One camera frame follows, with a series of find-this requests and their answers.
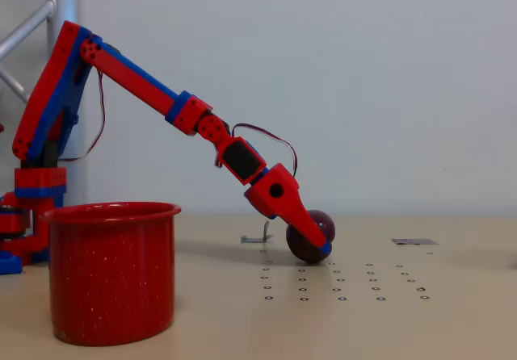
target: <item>red robotic arm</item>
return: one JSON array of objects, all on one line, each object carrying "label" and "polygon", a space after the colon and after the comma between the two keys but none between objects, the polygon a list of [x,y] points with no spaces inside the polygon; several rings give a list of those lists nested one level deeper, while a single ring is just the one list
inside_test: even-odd
[{"label": "red robotic arm", "polygon": [[242,185],[250,184],[245,196],[260,213],[269,218],[280,216],[322,253],[330,252],[329,241],[301,202],[296,179],[283,165],[269,170],[246,140],[230,134],[228,124],[214,115],[207,103],[186,91],[176,94],[102,38],[71,22],[63,24],[16,133],[13,153],[22,165],[41,167],[49,142],[56,144],[56,159],[62,154],[78,121],[82,91],[92,66],[164,115],[181,132],[189,136],[199,133],[212,142],[218,162]]}]

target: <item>robotic arm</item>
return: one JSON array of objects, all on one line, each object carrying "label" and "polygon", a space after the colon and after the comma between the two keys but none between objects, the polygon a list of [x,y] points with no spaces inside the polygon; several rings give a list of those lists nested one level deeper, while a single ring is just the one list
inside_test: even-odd
[{"label": "robotic arm", "polygon": [[[22,168],[16,170],[19,178],[15,192],[6,195],[0,204],[27,207],[20,198],[31,197],[35,188],[45,188],[35,186],[36,174],[40,176],[42,171],[46,175],[40,180],[50,178],[65,183],[65,170],[57,168],[57,157],[63,153],[70,132],[78,122],[79,103],[92,66],[164,115],[165,120],[181,132],[188,136],[199,133],[212,142],[217,162],[224,165],[242,185],[250,184],[244,195],[257,211],[270,219],[281,217],[312,246],[325,255],[330,253],[330,241],[305,210],[298,194],[298,183],[283,165],[268,169],[266,162],[246,140],[230,135],[228,124],[213,114],[212,107],[206,102],[186,91],[176,94],[103,42],[101,37],[68,21],[63,24],[53,53],[19,124],[13,153],[21,160]],[[62,185],[61,182],[56,185],[48,181],[46,187],[55,189]],[[52,195],[47,192],[39,197],[43,196]],[[12,233],[15,229],[11,226],[10,231]],[[18,242],[20,245],[21,241],[5,241],[2,245],[0,237],[0,250],[6,247],[5,244]]]}]

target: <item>red cup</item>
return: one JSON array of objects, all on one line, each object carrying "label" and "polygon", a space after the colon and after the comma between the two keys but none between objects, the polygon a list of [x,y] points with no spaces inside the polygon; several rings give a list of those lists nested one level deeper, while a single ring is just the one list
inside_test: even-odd
[{"label": "red cup", "polygon": [[167,203],[98,203],[47,211],[54,335],[126,344],[167,329],[174,313],[174,219]]}]

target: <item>dark red ball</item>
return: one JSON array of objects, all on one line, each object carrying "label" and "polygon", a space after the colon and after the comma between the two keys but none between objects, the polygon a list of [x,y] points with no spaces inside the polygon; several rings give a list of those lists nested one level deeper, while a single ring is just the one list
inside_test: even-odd
[{"label": "dark red ball", "polygon": [[[330,216],[325,212],[316,210],[308,211],[308,213],[321,229],[327,241],[332,242],[336,235],[336,228]],[[330,252],[323,253],[311,245],[292,225],[288,225],[287,227],[286,240],[294,256],[309,264],[319,263],[330,255]]]}]

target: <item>small metal bracket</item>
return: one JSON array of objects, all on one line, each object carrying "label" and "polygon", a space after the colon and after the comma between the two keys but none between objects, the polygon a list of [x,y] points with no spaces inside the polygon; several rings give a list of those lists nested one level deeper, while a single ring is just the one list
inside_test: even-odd
[{"label": "small metal bracket", "polygon": [[246,235],[241,236],[241,243],[266,243],[271,239],[272,235],[267,235],[267,229],[269,228],[269,220],[266,220],[264,224],[264,234],[262,237],[247,237]]},{"label": "small metal bracket", "polygon": [[437,245],[435,241],[431,239],[392,239],[396,245]]}]

